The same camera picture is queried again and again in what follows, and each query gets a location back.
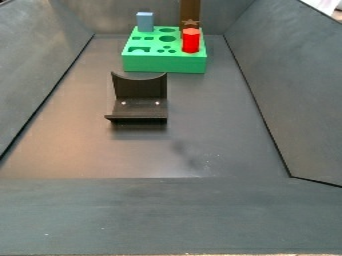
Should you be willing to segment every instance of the red block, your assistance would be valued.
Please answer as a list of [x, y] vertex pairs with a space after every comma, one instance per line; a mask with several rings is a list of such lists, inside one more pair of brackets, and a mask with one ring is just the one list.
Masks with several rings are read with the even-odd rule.
[[197, 28], [184, 29], [184, 47], [182, 51], [196, 53], [200, 51], [201, 32]]

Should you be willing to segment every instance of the dark gray panel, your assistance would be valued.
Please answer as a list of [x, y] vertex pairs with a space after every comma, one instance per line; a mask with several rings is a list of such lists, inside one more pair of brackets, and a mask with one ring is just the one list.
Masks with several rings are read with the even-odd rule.
[[58, 0], [17, 0], [2, 5], [0, 154], [91, 36]]
[[342, 253], [342, 190], [306, 181], [2, 180], [5, 255]]
[[[153, 11], [157, 25], [180, 25], [177, 0], [62, 0], [87, 26], [99, 34], [129, 34], [138, 11]], [[202, 0], [202, 25], [206, 34], [222, 35], [254, 0]]]
[[127, 36], [97, 37], [9, 152], [0, 178], [288, 177], [224, 36], [206, 37], [206, 74], [169, 74], [165, 128], [113, 126], [111, 71]]
[[342, 26], [258, 0], [226, 33], [293, 176], [342, 185]]
[[129, 34], [137, 26], [137, 12], [155, 13], [155, 25], [178, 25], [178, 1], [62, 0], [98, 34]]

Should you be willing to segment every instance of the green foam block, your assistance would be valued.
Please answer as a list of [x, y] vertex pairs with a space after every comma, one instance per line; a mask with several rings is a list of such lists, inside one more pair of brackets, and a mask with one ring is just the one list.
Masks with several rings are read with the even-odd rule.
[[154, 32], [134, 28], [122, 52], [125, 71], [205, 73], [208, 51], [201, 31], [200, 52], [182, 51], [178, 27], [155, 26]]

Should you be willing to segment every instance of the gray wall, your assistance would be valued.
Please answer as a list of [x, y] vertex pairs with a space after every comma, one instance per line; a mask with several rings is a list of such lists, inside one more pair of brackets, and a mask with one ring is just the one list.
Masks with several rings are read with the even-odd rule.
[[0, 155], [91, 37], [59, 0], [0, 6]]
[[257, 0], [226, 38], [293, 176], [342, 186], [342, 25]]
[[[99, 34], [129, 34], [138, 11], [155, 12], [157, 25], [177, 26], [180, 0], [62, 0]], [[254, 0], [202, 0], [206, 34], [224, 34]]]

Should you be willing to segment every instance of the blue block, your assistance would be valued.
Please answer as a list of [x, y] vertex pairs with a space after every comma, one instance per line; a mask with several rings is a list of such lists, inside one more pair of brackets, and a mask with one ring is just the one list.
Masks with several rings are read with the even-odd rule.
[[138, 12], [137, 23], [139, 32], [154, 32], [154, 13]]

